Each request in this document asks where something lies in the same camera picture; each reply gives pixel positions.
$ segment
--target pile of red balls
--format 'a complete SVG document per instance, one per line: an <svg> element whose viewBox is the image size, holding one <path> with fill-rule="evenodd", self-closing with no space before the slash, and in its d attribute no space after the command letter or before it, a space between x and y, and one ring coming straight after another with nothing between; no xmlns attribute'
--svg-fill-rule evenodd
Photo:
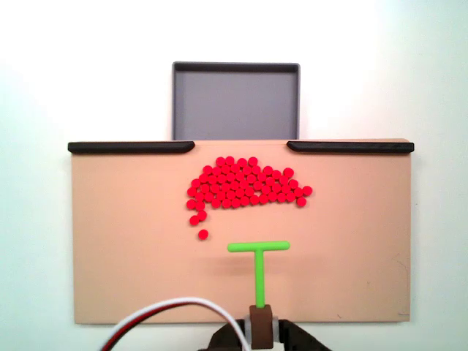
<svg viewBox="0 0 468 351"><path fill-rule="evenodd" d="M274 170L271 166L262 169L256 157L249 160L240 158L237 162L232 156L218 157L216 166L206 165L187 190L192 197L187 201L187 208L197 211L189 222L191 225L203 222L207 217L205 206L208 203L212 208L239 208L295 201L299 207L304 207L312 188L299 187L293 175L294 170L288 167L283 171ZM208 231L201 230L198 237L205 240Z"/></svg>

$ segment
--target black edge strip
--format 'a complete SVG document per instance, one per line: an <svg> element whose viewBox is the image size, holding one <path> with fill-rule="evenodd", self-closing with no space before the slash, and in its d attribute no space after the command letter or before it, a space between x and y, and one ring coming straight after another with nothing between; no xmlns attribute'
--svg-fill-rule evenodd
<svg viewBox="0 0 468 351"><path fill-rule="evenodd" d="M184 154L194 147L193 141L68 143L72 154Z"/></svg>
<svg viewBox="0 0 468 351"><path fill-rule="evenodd" d="M295 152L318 154L409 154L414 143L355 142L355 141L296 141L287 142Z"/></svg>

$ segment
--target red bead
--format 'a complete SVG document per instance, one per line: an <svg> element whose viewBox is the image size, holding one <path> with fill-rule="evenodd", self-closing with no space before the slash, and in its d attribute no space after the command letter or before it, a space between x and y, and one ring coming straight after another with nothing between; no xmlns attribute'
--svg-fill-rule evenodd
<svg viewBox="0 0 468 351"><path fill-rule="evenodd" d="M296 197L301 197L301 196L303 195L302 189L301 189L301 188L295 188L295 189L294 189L294 195L295 195Z"/></svg>
<svg viewBox="0 0 468 351"><path fill-rule="evenodd" d="M224 200L222 201L222 207L223 207L223 208L229 208L229 207L231 207L231 200L229 200L229 199L224 199Z"/></svg>
<svg viewBox="0 0 468 351"><path fill-rule="evenodd" d="M296 200L296 203L298 204L299 207L304 207L307 204L307 200L305 197L299 197Z"/></svg>
<svg viewBox="0 0 468 351"><path fill-rule="evenodd" d="M231 166L231 172L233 173L238 173L241 170L241 166L239 166L237 163Z"/></svg>
<svg viewBox="0 0 468 351"><path fill-rule="evenodd" d="M262 169L260 168L260 166L252 167L252 173L254 173L256 175L260 174L261 171L262 171Z"/></svg>
<svg viewBox="0 0 468 351"><path fill-rule="evenodd" d="M269 176L270 174L273 173L273 168L271 168L270 166L265 166L265 168L263 168L263 172L264 172L264 174Z"/></svg>
<svg viewBox="0 0 468 351"><path fill-rule="evenodd" d="M229 172L227 175L226 175L226 179L227 181L233 181L235 179L235 174L232 173L232 172Z"/></svg>
<svg viewBox="0 0 468 351"><path fill-rule="evenodd" d="M203 184L201 187L200 187L200 190L204 193L207 193L210 191L210 186L207 185L207 184Z"/></svg>
<svg viewBox="0 0 468 351"><path fill-rule="evenodd" d="M297 188L298 186L299 186L299 182L298 182L298 181L296 181L295 179L291 179L291 180L290 180L290 188L291 188L291 189L295 189L295 188Z"/></svg>
<svg viewBox="0 0 468 351"><path fill-rule="evenodd" d="M254 189L257 190L258 192L262 189L263 183L261 181L256 181L254 183Z"/></svg>
<svg viewBox="0 0 468 351"><path fill-rule="evenodd" d="M214 195L213 195L212 192L207 192L207 193L205 194L205 201L206 201L207 203L210 203L211 201L213 201L213 199L214 199Z"/></svg>
<svg viewBox="0 0 468 351"><path fill-rule="evenodd" d="M202 184L206 183L208 181L208 175L206 175L205 173L202 173L202 174L200 174L200 177L198 177L198 180Z"/></svg>
<svg viewBox="0 0 468 351"><path fill-rule="evenodd" d="M237 196L240 199L241 197L244 196L245 193L246 192L244 191L244 189L239 188L235 191L235 196Z"/></svg>
<svg viewBox="0 0 468 351"><path fill-rule="evenodd" d="M287 202L291 203L292 201L295 200L295 195L292 192L288 192L286 194L286 200Z"/></svg>
<svg viewBox="0 0 468 351"><path fill-rule="evenodd" d="M190 199L189 201L187 201L187 208L189 210L193 210L195 208L195 205L197 205L197 201L193 199Z"/></svg>
<svg viewBox="0 0 468 351"><path fill-rule="evenodd" d="M205 194L203 194L202 192L198 192L195 195L195 199L196 199L196 201L203 201L205 199Z"/></svg>
<svg viewBox="0 0 468 351"><path fill-rule="evenodd" d="M221 185L221 191L222 192L229 192L231 189L231 185L229 185L228 183L224 183Z"/></svg>
<svg viewBox="0 0 468 351"><path fill-rule="evenodd" d="M194 188L198 188L198 187L200 186L200 179L194 179L194 180L192 181L192 186L193 186Z"/></svg>
<svg viewBox="0 0 468 351"><path fill-rule="evenodd" d="M277 198L278 195L275 192L271 192L270 194L268 194L268 201L270 201L271 203L275 202Z"/></svg>
<svg viewBox="0 0 468 351"><path fill-rule="evenodd" d="M195 208L197 211L201 211L205 209L205 203L203 201L197 201L197 204L195 205Z"/></svg>
<svg viewBox="0 0 468 351"><path fill-rule="evenodd" d="M271 190L273 190L273 192L275 193L279 193L281 191L281 185L279 185L278 183L275 183L271 186Z"/></svg>
<svg viewBox="0 0 468 351"><path fill-rule="evenodd" d="M211 207L213 208L219 208L220 205L221 205L221 200L213 199L213 201L211 201Z"/></svg>
<svg viewBox="0 0 468 351"><path fill-rule="evenodd" d="M204 168L203 168L203 172L209 176L211 174L211 172L213 172L213 168L212 166L210 165L206 165Z"/></svg>
<svg viewBox="0 0 468 351"><path fill-rule="evenodd" d="M231 167L229 167L228 165L224 165L221 167L221 172L223 172L224 174L228 174L230 171Z"/></svg>
<svg viewBox="0 0 468 351"><path fill-rule="evenodd" d="M258 173L257 179L259 181L266 181L266 174L264 174L264 172Z"/></svg>
<svg viewBox="0 0 468 351"><path fill-rule="evenodd" d="M257 157L251 157L251 158L249 158L249 165L251 165L252 167L253 167L253 166L256 166L257 163L258 163Z"/></svg>
<svg viewBox="0 0 468 351"><path fill-rule="evenodd" d="M226 193L226 197L229 200L232 200L235 197L235 192L233 190L230 190L229 192Z"/></svg>
<svg viewBox="0 0 468 351"><path fill-rule="evenodd" d="M255 190L251 186L248 186L246 188L246 191L245 191L246 196L251 197L251 196L253 196L254 193L255 193Z"/></svg>
<svg viewBox="0 0 468 351"><path fill-rule="evenodd" d="M204 210L198 211L198 214L197 214L198 220L200 222L203 222L206 219L207 215L208 214L206 214L206 211L204 211Z"/></svg>
<svg viewBox="0 0 468 351"><path fill-rule="evenodd" d="M214 176L214 175L210 175L208 177L208 183L209 184L216 184L217 181L218 181L218 178L216 176Z"/></svg>
<svg viewBox="0 0 468 351"><path fill-rule="evenodd" d="M287 176L281 175L281 176L279 177L279 183L280 183L281 185L287 184Z"/></svg>
<svg viewBox="0 0 468 351"><path fill-rule="evenodd" d="M277 200L279 203L283 203L284 201L286 201L286 195L283 192L280 192L278 194Z"/></svg>
<svg viewBox="0 0 468 351"><path fill-rule="evenodd" d="M191 216L191 217L190 217L190 220L189 220L189 222L190 222L191 225L197 225L199 221L200 221L200 220L198 219L198 216L197 216L197 215Z"/></svg>
<svg viewBox="0 0 468 351"><path fill-rule="evenodd" d="M219 185L213 184L212 186L210 186L210 190L213 194L216 194L217 192L219 192Z"/></svg>
<svg viewBox="0 0 468 351"><path fill-rule="evenodd" d="M278 170L274 170L271 176L273 177L273 179L277 180L279 179L279 177L281 177L281 172L279 172Z"/></svg>
<svg viewBox="0 0 468 351"><path fill-rule="evenodd" d="M233 199L233 201L231 202L231 206L234 207L234 208L238 208L238 207L241 207L241 201L239 199Z"/></svg>
<svg viewBox="0 0 468 351"><path fill-rule="evenodd" d="M285 168L283 170L283 175L288 178L291 178L294 175L294 170L292 168Z"/></svg>
<svg viewBox="0 0 468 351"><path fill-rule="evenodd" d="M243 196L243 197L241 198L241 205L242 205L242 206L247 206L248 204L250 204L249 198L248 198L247 196Z"/></svg>
<svg viewBox="0 0 468 351"><path fill-rule="evenodd" d="M240 188L245 189L245 188L247 188L249 186L249 182L245 181L245 180L239 181L239 186L240 186Z"/></svg>
<svg viewBox="0 0 468 351"><path fill-rule="evenodd" d="M218 175L218 183L223 184L226 183L227 177L224 174Z"/></svg>
<svg viewBox="0 0 468 351"><path fill-rule="evenodd" d="M249 175L250 173L252 173L252 167L250 166L246 166L242 169L242 172L244 172L244 174L247 176Z"/></svg>
<svg viewBox="0 0 468 351"><path fill-rule="evenodd" d="M304 196L309 196L312 194L312 188L308 185L306 185L304 188L302 188L302 192Z"/></svg>
<svg viewBox="0 0 468 351"><path fill-rule="evenodd" d="M187 190L187 195L194 197L197 194L197 188L191 187Z"/></svg>
<svg viewBox="0 0 468 351"><path fill-rule="evenodd" d="M215 167L213 168L213 176L215 175L216 177L221 174L221 167Z"/></svg>
<svg viewBox="0 0 468 351"><path fill-rule="evenodd" d="M218 157L216 159L216 164L220 167L224 166L225 163L226 163L226 160L224 159L224 157Z"/></svg>
<svg viewBox="0 0 468 351"><path fill-rule="evenodd" d="M202 229L200 232L198 232L198 238L200 240L206 240L208 237L208 231L206 229Z"/></svg>
<svg viewBox="0 0 468 351"><path fill-rule="evenodd" d="M271 188L268 185L262 186L262 193L263 194L268 195L268 194L270 194L270 192L271 192Z"/></svg>
<svg viewBox="0 0 468 351"><path fill-rule="evenodd" d="M260 201L260 203L262 205L265 205L267 202L268 202L268 196L265 195L265 194L261 194L259 197L258 197L258 200Z"/></svg>
<svg viewBox="0 0 468 351"><path fill-rule="evenodd" d="M257 205L259 201L260 201L260 199L258 198L257 195L252 195L252 196L250 197L250 203L251 203L252 205Z"/></svg>
<svg viewBox="0 0 468 351"><path fill-rule="evenodd" d="M247 181L249 182L249 184L253 184L256 180L257 180L257 177L253 174L249 174L247 176Z"/></svg>
<svg viewBox="0 0 468 351"><path fill-rule="evenodd" d="M237 189L239 189L239 182L238 182L238 181L234 181L234 182L231 183L230 186L231 186L231 189L232 189L232 190L237 190Z"/></svg>
<svg viewBox="0 0 468 351"><path fill-rule="evenodd" d="M235 162L234 157L232 156L226 157L226 165L229 165L229 166L234 165L234 162Z"/></svg>
<svg viewBox="0 0 468 351"><path fill-rule="evenodd" d="M247 166L247 160L241 157L240 159L237 160L237 164L241 167L246 167Z"/></svg>

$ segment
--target gray tray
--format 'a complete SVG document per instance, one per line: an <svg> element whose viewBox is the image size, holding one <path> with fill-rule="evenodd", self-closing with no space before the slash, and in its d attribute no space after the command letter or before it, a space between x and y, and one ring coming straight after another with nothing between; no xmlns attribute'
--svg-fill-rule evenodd
<svg viewBox="0 0 468 351"><path fill-rule="evenodd" d="M299 64L174 62L174 140L299 137Z"/></svg>

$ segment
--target tan board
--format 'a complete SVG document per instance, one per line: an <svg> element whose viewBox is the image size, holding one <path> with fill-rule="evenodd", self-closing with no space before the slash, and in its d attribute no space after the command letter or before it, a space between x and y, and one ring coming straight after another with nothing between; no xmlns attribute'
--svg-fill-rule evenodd
<svg viewBox="0 0 468 351"><path fill-rule="evenodd" d="M304 208L211 209L191 227L186 190L218 156L291 167ZM265 254L265 299L295 322L410 318L409 154L300 154L275 141L200 141L186 154L72 155L75 321L115 323L150 303L210 299L236 318L254 304L254 258L232 242L290 242ZM197 232L207 229L209 239ZM186 307L149 322L215 322Z"/></svg>

